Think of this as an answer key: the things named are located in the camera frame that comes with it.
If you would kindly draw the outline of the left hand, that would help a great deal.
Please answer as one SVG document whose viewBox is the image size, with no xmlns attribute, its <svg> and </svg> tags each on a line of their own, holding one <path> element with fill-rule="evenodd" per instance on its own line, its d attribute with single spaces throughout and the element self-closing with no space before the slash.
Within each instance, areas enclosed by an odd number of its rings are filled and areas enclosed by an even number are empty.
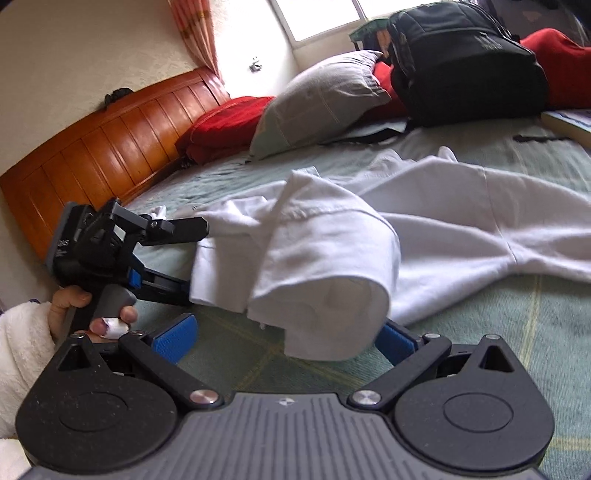
<svg viewBox="0 0 591 480">
<path fill-rule="evenodd" d="M 55 344 L 61 343 L 65 338 L 67 329 L 64 326 L 68 311 L 71 308 L 82 308 L 90 303 L 92 295 L 83 291 L 78 286 L 69 286 L 56 291 L 52 297 L 47 315 L 49 330 Z M 89 324 L 88 330 L 82 330 L 93 343 L 107 343 L 108 325 L 102 318 L 95 318 Z"/>
</svg>

